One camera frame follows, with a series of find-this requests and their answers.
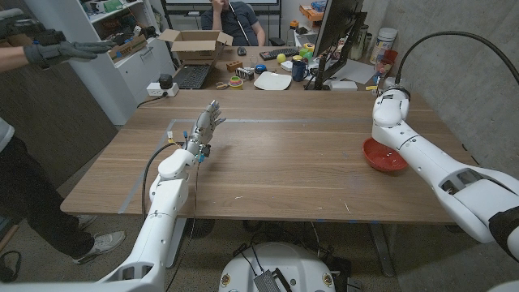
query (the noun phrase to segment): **white plate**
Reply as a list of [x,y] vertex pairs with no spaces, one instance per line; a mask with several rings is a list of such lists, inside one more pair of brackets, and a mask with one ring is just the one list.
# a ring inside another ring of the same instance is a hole
[[254,82],[254,86],[263,90],[285,90],[292,81],[292,75],[263,72]]

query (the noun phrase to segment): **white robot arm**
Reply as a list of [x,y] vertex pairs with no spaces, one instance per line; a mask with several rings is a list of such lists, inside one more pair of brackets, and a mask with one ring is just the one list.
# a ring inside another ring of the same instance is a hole
[[373,139],[395,149],[435,192],[447,213],[481,243],[496,241],[519,259],[519,181],[466,165],[420,136],[407,123],[410,95],[393,87],[375,101]]
[[34,283],[4,285],[2,291],[164,291],[165,261],[178,210],[186,203],[189,183],[187,167],[205,152],[216,126],[225,121],[217,101],[198,117],[183,149],[159,164],[159,174],[150,187],[152,206],[128,258],[96,283]]

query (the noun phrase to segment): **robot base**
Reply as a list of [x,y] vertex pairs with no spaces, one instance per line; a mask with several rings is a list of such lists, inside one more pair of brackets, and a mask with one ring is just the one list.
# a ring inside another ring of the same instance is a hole
[[[255,245],[254,249],[257,260],[252,248],[249,247],[243,252],[252,267],[242,255],[237,255],[225,266],[219,283],[220,292],[263,292],[256,287],[252,271],[254,269],[256,274],[261,275],[263,272],[260,265],[264,271],[273,272],[278,268],[293,292],[335,291],[332,274],[326,264],[304,248],[289,243],[261,243]],[[279,277],[275,282],[279,290],[285,291]]]

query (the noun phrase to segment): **mug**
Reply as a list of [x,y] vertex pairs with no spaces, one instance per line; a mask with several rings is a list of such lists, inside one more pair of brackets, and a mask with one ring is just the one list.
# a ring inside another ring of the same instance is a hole
[[305,77],[310,74],[309,70],[307,69],[307,65],[303,61],[295,61],[292,63],[292,79],[294,81],[303,81]]

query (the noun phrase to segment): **white sneaker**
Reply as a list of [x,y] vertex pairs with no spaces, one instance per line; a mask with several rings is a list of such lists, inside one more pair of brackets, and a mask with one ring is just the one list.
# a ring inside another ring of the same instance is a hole
[[79,219],[79,230],[83,230],[87,228],[89,225],[91,225],[96,219],[97,216],[94,215],[78,215],[76,218]]
[[96,258],[98,255],[110,252],[118,247],[126,238],[127,234],[124,231],[117,231],[111,234],[95,236],[95,242],[92,249],[78,259],[73,259],[74,264],[84,264]]

